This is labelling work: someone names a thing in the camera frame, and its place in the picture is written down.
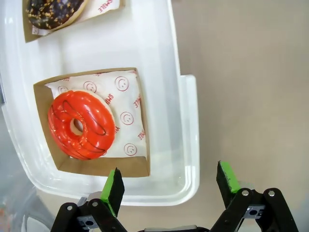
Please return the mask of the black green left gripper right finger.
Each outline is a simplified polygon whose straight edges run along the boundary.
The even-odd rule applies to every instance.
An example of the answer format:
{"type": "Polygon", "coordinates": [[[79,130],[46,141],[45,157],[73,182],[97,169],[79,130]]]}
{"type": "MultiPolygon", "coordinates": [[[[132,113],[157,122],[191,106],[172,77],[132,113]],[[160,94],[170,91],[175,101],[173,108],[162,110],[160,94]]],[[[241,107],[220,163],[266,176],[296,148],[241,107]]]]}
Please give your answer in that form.
{"type": "Polygon", "coordinates": [[[216,181],[225,210],[213,232],[237,232],[245,219],[254,219],[262,232],[297,232],[288,204],[278,188],[263,193],[241,187],[228,162],[219,161],[216,181]]]}

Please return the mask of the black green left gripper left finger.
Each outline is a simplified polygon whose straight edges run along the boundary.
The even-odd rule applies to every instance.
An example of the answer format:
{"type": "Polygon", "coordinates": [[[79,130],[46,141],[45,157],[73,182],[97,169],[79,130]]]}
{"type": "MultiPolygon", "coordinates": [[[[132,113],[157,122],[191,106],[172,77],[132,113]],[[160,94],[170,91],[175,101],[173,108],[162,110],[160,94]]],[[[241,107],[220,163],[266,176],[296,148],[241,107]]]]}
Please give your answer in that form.
{"type": "Polygon", "coordinates": [[[117,219],[125,187],[118,168],[110,171],[101,192],[81,198],[78,204],[61,205],[52,232],[125,232],[126,229],[117,219]]]}

